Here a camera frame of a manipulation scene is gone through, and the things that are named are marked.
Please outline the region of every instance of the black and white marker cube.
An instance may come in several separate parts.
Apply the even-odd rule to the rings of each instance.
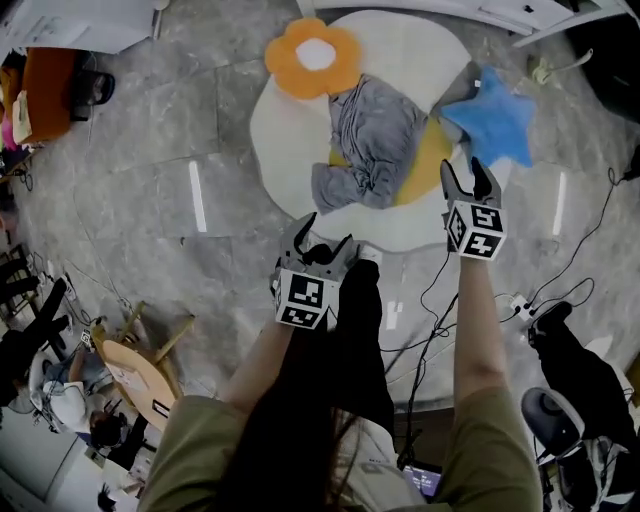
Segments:
[[[325,313],[338,314],[340,283],[282,269],[275,286],[276,321],[315,329]]]
[[[455,201],[447,232],[460,256],[493,261],[507,238],[504,210]]]

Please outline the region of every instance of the white table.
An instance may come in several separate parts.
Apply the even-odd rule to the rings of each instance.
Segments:
[[[525,37],[520,48],[569,28],[611,16],[630,15],[640,25],[626,0],[579,0],[580,12],[554,0],[297,0],[303,16],[319,9],[340,7],[389,7],[438,12],[468,18],[510,30]]]
[[[13,48],[119,53],[153,32],[152,0],[15,0],[0,19],[0,61]]]

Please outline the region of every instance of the green sleeve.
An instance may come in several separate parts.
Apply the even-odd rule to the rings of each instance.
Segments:
[[[534,456],[507,389],[479,391],[456,408],[436,501],[454,512],[542,510]]]
[[[244,417],[227,404],[181,398],[171,409],[138,511],[208,510],[243,428]]]

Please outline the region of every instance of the wooden chair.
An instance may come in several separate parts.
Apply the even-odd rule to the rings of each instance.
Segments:
[[[108,337],[102,324],[93,327],[91,336],[96,350],[114,375],[115,386],[124,400],[137,409],[152,425],[164,430],[173,403],[183,396],[169,351],[195,320],[190,315],[180,329],[159,350],[140,347],[131,336],[132,327],[145,307],[140,302],[118,336]]]

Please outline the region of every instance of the blue star plush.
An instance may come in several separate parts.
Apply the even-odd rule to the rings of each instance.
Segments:
[[[442,115],[467,132],[472,155],[484,165],[508,156],[531,167],[527,126],[534,110],[531,98],[511,94],[495,69],[486,66],[476,97],[442,107]]]

